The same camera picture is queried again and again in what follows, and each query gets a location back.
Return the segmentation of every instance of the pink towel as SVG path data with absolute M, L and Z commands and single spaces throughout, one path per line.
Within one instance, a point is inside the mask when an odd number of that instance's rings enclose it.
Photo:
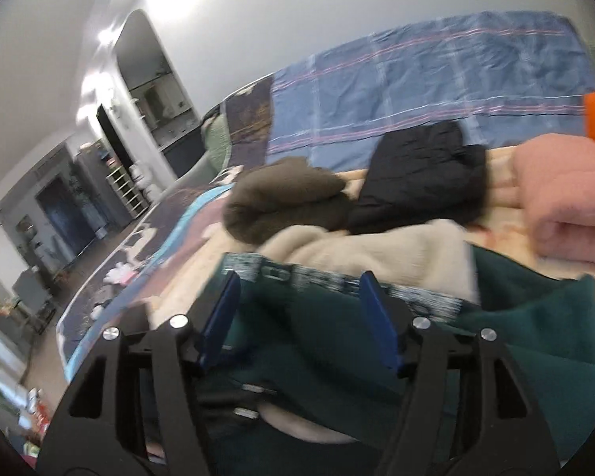
M 513 165 L 534 250 L 595 263 L 595 142 L 545 134 L 516 148 Z

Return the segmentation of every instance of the beige sweater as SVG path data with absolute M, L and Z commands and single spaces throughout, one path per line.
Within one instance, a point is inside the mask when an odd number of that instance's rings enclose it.
M 347 236 L 294 225 L 258 252 L 277 263 L 304 265 L 359 277 L 371 270 L 381 282 L 415 286 L 478 302 L 476 273 L 465 230 L 451 220 Z

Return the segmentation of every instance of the bed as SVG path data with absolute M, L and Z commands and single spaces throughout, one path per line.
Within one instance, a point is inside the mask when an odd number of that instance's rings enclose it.
M 568 20 L 548 12 L 483 12 L 372 34 L 232 94 L 203 119 L 216 178 L 203 183 L 197 167 L 181 178 L 60 319 L 67 379 L 127 307 L 146 303 L 157 326 L 189 308 L 223 253 L 251 249 L 221 225 L 226 196 L 243 170 L 302 155 L 344 173 L 355 181 L 353 192 L 388 131 L 459 120 L 468 142 L 502 156 L 506 145 L 546 132 L 583 135 L 582 96 L 594 90 L 591 60 Z M 595 266 L 533 255 L 519 209 L 489 207 L 469 235 L 550 276 L 595 275 Z M 105 310 L 92 320 L 104 300 Z

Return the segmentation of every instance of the pink stripe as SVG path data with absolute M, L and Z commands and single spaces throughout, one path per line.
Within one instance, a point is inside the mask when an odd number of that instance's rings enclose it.
M 579 106 L 579 105 L 560 105 L 560 106 L 544 106 L 544 105 L 539 105 L 539 106 L 503 106 L 503 105 L 498 105 L 498 106 L 489 107 L 489 108 L 487 108 L 485 106 L 479 106 L 479 107 L 468 108 L 468 109 L 449 109 L 449 110 L 445 110 L 445 111 L 435 111 L 432 113 L 425 113 L 425 114 L 422 114 L 422 115 L 414 117 L 414 118 L 408 118 L 406 120 L 402 120 L 400 122 L 393 123 L 392 125 L 383 125 L 381 127 L 375 127 L 373 129 L 367 129 L 365 131 L 344 132 L 342 134 L 337 134 L 334 136 L 324 136 L 323 138 L 317 138 L 317 139 L 312 139 L 312 140 L 300 139 L 297 141 L 292 141 L 289 143 L 274 146 L 274 147 L 270 148 L 268 152 L 269 152 L 269 154 L 274 154 L 276 152 L 283 152 L 285 150 L 290 150 L 291 148 L 295 148 L 298 146 L 308 146 L 313 143 L 314 144 L 328 143 L 331 141 L 338 141 L 340 139 L 357 139 L 357 138 L 361 138 L 361 136 L 365 136 L 366 138 L 369 138 L 370 136 L 375 136 L 376 134 L 378 134 L 380 132 L 388 132 L 389 130 L 395 130 L 397 127 L 404 127 L 404 126 L 410 125 L 411 123 L 414 123 L 414 122 L 429 121 L 430 119 L 441 118 L 444 116 L 453 115 L 455 113 L 458 113 L 459 110 L 461 110 L 461 111 L 467 110 L 467 112 L 469 114 L 476 114 L 476 113 L 481 113 L 483 111 L 485 111 L 487 113 L 493 113 L 493 112 L 497 112 L 497 111 L 501 111 L 501 110 L 508 110 L 508 109 L 513 110 L 513 111 L 522 111 L 522 112 L 539 111 L 539 110 L 544 110 L 544 109 L 546 109 L 547 111 L 566 111 L 566 110 L 580 111 L 580 110 L 584 110 L 584 106 Z
M 543 35 L 554 35 L 560 36 L 563 35 L 563 31 L 558 30 L 516 30 L 516 29 L 505 29 L 505 30 L 494 30 L 491 28 L 474 28 L 472 30 L 468 30 L 465 32 L 457 32 L 453 34 L 435 34 L 427 37 L 420 37 L 416 39 L 412 39 L 410 41 L 406 41 L 403 43 L 398 43 L 395 45 L 391 45 L 387 48 L 376 50 L 375 52 L 364 54 L 361 57 L 357 57 L 357 59 L 353 59 L 352 61 L 347 61 L 345 63 L 340 63 L 336 66 L 331 66 L 330 68 L 322 69 L 321 71 L 314 71 L 312 73 L 307 73 L 306 75 L 301 75 L 292 81 L 283 82 L 282 84 L 275 85 L 273 87 L 273 92 L 284 89 L 289 87 L 290 85 L 296 84 L 297 82 L 304 81 L 306 79 L 312 79 L 319 75 L 325 75 L 326 73 L 331 73 L 332 71 L 337 71 L 341 68 L 347 68 L 349 66 L 353 66 L 364 61 L 368 61 L 377 57 L 378 55 L 389 53 L 394 50 L 400 50 L 403 48 L 407 48 L 408 46 L 413 46 L 416 44 L 422 44 L 429 41 L 438 41 L 438 40 L 448 40 L 448 39 L 457 39 L 461 37 L 468 37 L 471 35 L 483 34 L 483 33 L 495 33 L 498 35 L 534 35 L 534 34 L 543 34 Z

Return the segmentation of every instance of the brown floor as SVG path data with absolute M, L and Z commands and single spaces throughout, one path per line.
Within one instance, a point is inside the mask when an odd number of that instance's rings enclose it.
M 109 234 L 102 240 L 96 241 L 76 259 L 70 267 L 70 273 L 62 283 L 62 292 L 57 297 L 58 313 L 35 342 L 23 384 L 29 389 L 41 388 L 52 409 L 57 408 L 68 386 L 64 379 L 64 370 L 55 337 L 57 321 L 90 274 L 117 248 L 135 226 L 136 223 L 133 222 L 121 233 Z

